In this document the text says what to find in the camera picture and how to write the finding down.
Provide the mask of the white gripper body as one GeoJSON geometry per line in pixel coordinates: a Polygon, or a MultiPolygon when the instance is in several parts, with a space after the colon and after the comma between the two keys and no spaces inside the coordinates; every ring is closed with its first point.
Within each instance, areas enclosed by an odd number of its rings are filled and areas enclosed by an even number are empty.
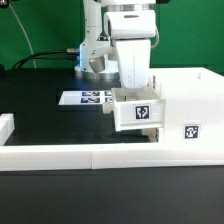
{"type": "Polygon", "coordinates": [[[144,90],[148,83],[150,41],[117,40],[115,47],[122,88],[144,90]]]}

